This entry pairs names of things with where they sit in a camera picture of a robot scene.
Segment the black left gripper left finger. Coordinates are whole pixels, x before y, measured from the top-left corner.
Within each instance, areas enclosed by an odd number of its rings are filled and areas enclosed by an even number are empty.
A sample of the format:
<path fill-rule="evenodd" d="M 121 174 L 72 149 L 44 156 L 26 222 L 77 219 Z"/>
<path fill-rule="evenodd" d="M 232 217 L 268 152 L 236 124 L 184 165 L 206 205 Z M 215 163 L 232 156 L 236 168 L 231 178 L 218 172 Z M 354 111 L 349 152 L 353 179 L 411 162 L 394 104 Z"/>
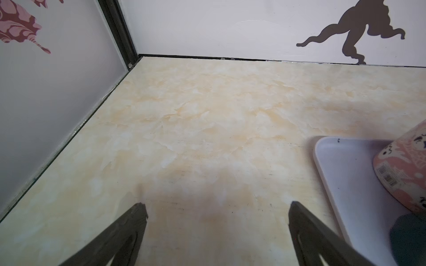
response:
<path fill-rule="evenodd" d="M 136 203 L 63 266 L 133 266 L 142 245 L 148 213 Z"/>

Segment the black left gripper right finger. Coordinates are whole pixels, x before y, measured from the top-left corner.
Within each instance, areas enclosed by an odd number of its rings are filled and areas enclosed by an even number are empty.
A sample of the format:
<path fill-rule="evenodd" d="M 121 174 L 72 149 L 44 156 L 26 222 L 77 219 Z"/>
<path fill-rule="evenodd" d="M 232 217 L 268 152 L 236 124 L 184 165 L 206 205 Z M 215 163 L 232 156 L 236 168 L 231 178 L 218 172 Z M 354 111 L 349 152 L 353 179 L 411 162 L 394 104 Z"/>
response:
<path fill-rule="evenodd" d="M 303 204 L 293 201 L 289 230 L 301 266 L 372 266 L 373 263 L 340 239 Z"/>

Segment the pink patterned mug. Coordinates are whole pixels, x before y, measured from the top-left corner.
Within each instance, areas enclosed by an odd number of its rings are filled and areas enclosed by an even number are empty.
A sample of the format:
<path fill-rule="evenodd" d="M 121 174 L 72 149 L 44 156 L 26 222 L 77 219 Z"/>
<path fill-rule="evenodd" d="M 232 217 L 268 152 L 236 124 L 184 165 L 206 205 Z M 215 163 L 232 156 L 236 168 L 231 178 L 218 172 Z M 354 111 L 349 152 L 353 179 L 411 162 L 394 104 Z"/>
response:
<path fill-rule="evenodd" d="M 413 213 L 426 212 L 426 122 L 388 144 L 373 159 L 383 187 Z"/>

